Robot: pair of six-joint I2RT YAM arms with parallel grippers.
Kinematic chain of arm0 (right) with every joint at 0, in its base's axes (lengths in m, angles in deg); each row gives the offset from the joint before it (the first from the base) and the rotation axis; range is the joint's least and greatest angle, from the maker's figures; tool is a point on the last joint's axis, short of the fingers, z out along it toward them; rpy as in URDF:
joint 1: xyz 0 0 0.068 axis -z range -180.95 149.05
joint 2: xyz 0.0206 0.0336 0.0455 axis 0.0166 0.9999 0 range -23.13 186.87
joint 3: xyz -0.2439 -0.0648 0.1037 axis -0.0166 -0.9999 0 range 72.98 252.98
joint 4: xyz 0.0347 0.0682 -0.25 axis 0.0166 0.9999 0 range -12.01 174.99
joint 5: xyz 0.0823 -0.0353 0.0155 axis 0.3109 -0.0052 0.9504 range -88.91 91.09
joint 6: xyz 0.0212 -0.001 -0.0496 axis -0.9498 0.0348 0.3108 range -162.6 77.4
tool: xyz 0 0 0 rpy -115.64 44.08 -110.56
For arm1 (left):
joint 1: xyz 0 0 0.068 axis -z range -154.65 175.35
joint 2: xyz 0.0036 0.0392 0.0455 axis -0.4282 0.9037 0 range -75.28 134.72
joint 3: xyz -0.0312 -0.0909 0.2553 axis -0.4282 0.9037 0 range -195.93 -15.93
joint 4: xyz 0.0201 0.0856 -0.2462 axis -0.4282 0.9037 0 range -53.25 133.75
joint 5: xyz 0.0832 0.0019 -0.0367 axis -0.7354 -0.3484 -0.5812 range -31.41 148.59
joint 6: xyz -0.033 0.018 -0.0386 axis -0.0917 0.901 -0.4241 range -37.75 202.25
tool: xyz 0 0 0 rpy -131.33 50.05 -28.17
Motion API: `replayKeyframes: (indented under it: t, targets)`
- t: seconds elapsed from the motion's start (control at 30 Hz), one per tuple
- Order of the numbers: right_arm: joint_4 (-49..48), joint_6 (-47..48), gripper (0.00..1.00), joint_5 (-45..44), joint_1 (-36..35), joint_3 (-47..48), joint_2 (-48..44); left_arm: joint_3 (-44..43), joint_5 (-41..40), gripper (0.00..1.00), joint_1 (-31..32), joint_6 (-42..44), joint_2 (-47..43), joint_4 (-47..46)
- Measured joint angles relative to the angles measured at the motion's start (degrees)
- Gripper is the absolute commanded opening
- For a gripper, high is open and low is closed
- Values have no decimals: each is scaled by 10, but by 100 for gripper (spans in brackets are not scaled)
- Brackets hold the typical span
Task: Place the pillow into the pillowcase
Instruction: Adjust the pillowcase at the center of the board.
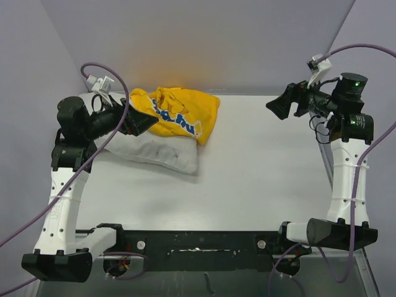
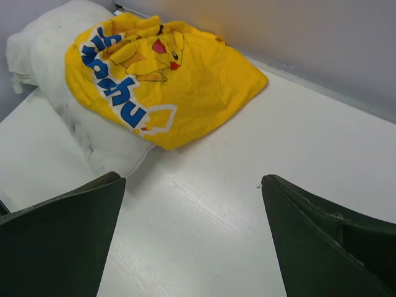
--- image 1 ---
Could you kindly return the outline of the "yellow printed pillowcase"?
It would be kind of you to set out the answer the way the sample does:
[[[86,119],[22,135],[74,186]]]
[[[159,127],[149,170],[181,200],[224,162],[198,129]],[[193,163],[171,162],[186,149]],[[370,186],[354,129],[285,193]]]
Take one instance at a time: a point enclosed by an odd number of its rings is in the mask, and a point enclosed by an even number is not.
[[[150,132],[160,137],[190,137],[200,145],[208,141],[220,107],[218,97],[181,87],[158,87],[152,93],[135,88],[129,99],[138,111],[158,118]]]

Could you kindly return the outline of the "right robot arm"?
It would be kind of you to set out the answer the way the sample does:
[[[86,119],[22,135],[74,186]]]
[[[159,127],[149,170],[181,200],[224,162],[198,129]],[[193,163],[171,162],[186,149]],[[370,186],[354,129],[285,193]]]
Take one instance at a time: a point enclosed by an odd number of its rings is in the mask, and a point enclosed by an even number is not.
[[[282,223],[275,244],[284,253],[291,252],[298,243],[355,251],[378,238],[378,230],[369,226],[366,210],[367,150],[374,140],[374,119],[362,112],[361,96],[368,78],[344,72],[331,81],[335,88],[330,94],[321,91],[322,84],[311,87],[302,81],[288,84],[278,98],[266,104],[281,120],[289,116],[292,103],[297,104],[296,117],[312,113],[323,118],[333,156],[327,217]]]

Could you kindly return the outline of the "white pillow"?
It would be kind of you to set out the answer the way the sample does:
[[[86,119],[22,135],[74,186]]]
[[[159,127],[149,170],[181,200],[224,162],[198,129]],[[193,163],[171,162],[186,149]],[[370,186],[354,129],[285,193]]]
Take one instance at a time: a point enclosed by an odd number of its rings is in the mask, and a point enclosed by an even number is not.
[[[104,149],[127,161],[160,165],[184,174],[198,171],[197,142],[184,136],[160,137],[146,131],[136,137],[117,132]]]

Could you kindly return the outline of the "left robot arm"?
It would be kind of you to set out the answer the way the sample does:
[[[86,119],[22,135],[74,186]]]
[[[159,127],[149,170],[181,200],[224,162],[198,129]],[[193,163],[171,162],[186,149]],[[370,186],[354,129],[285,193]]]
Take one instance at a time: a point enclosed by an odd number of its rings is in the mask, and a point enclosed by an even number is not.
[[[41,281],[82,283],[97,257],[127,250],[120,224],[101,223],[83,240],[75,238],[82,193],[99,152],[95,141],[110,132],[139,136],[158,118],[127,106],[124,98],[90,113],[83,99],[67,97],[57,109],[60,128],[51,153],[50,209],[33,252],[22,258],[22,268]]]

